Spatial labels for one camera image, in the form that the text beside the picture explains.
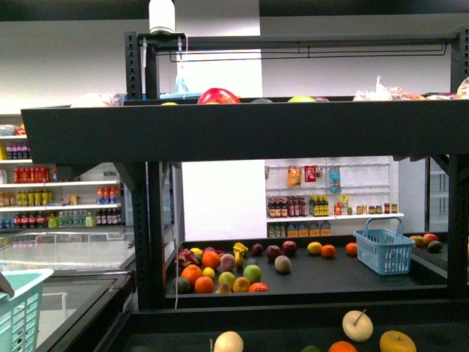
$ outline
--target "lemon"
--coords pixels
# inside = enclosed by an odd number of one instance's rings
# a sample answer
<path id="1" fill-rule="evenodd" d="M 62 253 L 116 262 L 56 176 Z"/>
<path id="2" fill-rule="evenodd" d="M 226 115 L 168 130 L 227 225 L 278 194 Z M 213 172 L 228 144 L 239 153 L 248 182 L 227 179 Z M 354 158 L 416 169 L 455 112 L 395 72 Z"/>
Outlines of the lemon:
<path id="1" fill-rule="evenodd" d="M 200 248 L 191 248 L 191 252 L 194 254 L 202 254 L 202 250 Z"/>
<path id="2" fill-rule="evenodd" d="M 208 276 L 212 280 L 215 280 L 215 270 L 212 268 L 205 268 L 202 272 L 202 276 Z"/>
<path id="3" fill-rule="evenodd" d="M 308 252 L 311 254 L 321 254 L 322 244 L 319 242 L 311 242 L 308 245 Z"/>

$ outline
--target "basket handle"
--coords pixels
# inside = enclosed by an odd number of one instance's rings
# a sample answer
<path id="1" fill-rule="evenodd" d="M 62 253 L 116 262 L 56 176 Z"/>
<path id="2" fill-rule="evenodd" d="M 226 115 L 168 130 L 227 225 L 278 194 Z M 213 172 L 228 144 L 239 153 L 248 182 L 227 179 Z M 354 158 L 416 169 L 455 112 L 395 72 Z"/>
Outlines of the basket handle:
<path id="1" fill-rule="evenodd" d="M 403 230 L 402 230 L 402 220 L 400 218 L 398 218 L 397 216 L 386 216 L 384 218 L 369 218 L 368 220 L 366 220 L 365 229 L 363 230 L 363 235 L 366 236 L 366 237 L 368 236 L 368 225 L 372 221 L 374 221 L 374 220 L 391 220 L 391 219 L 396 219 L 397 220 L 396 237 L 403 238 L 404 233 L 403 233 Z"/>

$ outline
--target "white lamp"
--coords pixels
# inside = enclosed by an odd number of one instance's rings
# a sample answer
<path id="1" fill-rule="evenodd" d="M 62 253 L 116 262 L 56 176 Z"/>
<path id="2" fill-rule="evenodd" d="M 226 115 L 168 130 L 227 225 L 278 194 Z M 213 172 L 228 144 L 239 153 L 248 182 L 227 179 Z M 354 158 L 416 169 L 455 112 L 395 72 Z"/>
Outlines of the white lamp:
<path id="1" fill-rule="evenodd" d="M 150 34 L 171 34 L 176 31 L 172 0 L 150 0 L 148 4 Z"/>

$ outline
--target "teal basket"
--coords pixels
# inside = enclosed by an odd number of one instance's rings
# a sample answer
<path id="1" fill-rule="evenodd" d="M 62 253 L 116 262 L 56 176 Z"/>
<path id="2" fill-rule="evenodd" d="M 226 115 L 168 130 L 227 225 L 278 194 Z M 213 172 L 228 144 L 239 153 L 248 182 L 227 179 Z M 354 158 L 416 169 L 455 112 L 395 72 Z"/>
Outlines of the teal basket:
<path id="1" fill-rule="evenodd" d="M 369 229 L 369 224 L 378 219 L 396 219 L 396 231 Z M 356 230 L 353 235 L 357 238 L 358 260 L 379 275 L 407 274 L 410 271 L 412 250 L 416 243 L 403 235 L 401 219 L 395 216 L 371 218 L 364 230 Z"/>
<path id="2" fill-rule="evenodd" d="M 0 293 L 0 352 L 35 352 L 43 282 L 51 269 L 4 271 L 15 295 Z"/>

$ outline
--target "pear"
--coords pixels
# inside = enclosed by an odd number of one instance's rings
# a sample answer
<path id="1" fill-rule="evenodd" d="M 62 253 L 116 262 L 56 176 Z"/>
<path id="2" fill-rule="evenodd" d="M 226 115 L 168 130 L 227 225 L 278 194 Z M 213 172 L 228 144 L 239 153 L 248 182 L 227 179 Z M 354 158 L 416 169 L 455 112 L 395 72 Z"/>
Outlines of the pear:
<path id="1" fill-rule="evenodd" d="M 231 290 L 226 282 L 222 282 L 218 285 L 215 293 L 231 293 Z"/>

